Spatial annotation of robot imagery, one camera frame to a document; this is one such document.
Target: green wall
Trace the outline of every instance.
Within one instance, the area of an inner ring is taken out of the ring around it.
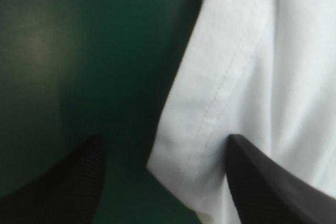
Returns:
[[[198,223],[145,164],[200,4],[0,0],[0,196],[100,133],[94,223]]]

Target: dark green background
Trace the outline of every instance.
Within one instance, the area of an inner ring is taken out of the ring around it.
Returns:
[[[0,0],[0,197],[100,133],[94,223],[198,223],[145,164],[200,3]]]

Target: white fabric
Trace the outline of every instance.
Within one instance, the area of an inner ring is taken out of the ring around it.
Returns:
[[[204,0],[151,173],[203,223],[238,224],[228,134],[336,197],[336,0]]]

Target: white shirt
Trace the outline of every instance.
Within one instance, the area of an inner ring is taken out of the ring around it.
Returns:
[[[336,0],[204,0],[148,161],[203,223],[240,223],[229,134],[336,197]]]

